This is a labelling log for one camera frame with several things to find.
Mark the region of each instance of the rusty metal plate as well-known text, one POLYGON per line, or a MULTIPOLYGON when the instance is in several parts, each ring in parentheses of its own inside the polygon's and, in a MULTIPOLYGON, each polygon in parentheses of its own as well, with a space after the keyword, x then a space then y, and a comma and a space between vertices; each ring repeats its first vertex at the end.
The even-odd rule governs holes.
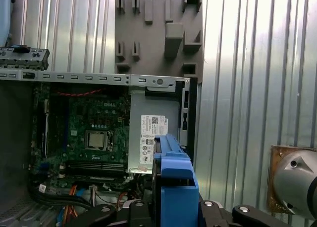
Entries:
POLYGON ((287 210, 285 207, 283 207, 283 205, 278 200, 273 188, 273 179, 274 179, 274 174, 281 160, 288 154, 291 154, 299 150, 311 150, 316 152, 316 149, 311 149, 306 147, 303 148, 303 147, 274 146, 274 145, 271 147, 271 162, 270 162, 270 168, 269 168, 267 200, 266 200, 268 210, 271 212, 291 214, 291 212, 287 210))

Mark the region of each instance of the corrugated metal wall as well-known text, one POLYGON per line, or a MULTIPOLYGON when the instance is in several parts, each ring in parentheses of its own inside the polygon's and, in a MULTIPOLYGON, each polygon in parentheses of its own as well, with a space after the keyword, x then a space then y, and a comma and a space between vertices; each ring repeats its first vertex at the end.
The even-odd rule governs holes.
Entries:
POLYGON ((205 198, 265 210, 270 146, 316 145, 316 11, 317 0, 208 0, 196 159, 205 198))
MULTIPOLYGON (((265 210, 270 145, 316 142, 317 0, 203 0, 203 11, 201 194, 265 210)), ((50 70, 114 72, 114 0, 17 0, 11 32, 48 48, 50 70)))

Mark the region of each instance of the gray cylinder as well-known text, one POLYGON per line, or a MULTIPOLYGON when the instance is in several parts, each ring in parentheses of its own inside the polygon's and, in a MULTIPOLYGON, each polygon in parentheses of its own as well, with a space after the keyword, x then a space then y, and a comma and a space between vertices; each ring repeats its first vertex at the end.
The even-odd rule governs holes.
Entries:
POLYGON ((283 158, 273 186, 281 203, 295 215, 317 216, 317 152, 301 150, 283 158))

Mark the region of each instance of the connector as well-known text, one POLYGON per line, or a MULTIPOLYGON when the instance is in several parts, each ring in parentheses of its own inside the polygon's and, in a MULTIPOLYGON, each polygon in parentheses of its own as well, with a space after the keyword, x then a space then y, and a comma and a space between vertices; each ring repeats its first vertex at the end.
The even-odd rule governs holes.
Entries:
POLYGON ((95 191, 98 191, 98 187, 96 185, 91 185, 88 187, 88 190, 91 191, 91 190, 95 190, 95 191))

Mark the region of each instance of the black plastic mount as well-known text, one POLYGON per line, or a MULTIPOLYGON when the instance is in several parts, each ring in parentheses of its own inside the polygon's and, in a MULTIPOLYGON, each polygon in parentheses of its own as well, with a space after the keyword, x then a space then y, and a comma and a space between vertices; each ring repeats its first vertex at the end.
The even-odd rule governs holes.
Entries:
POLYGON ((116 73, 203 76, 202 0, 115 0, 116 73))

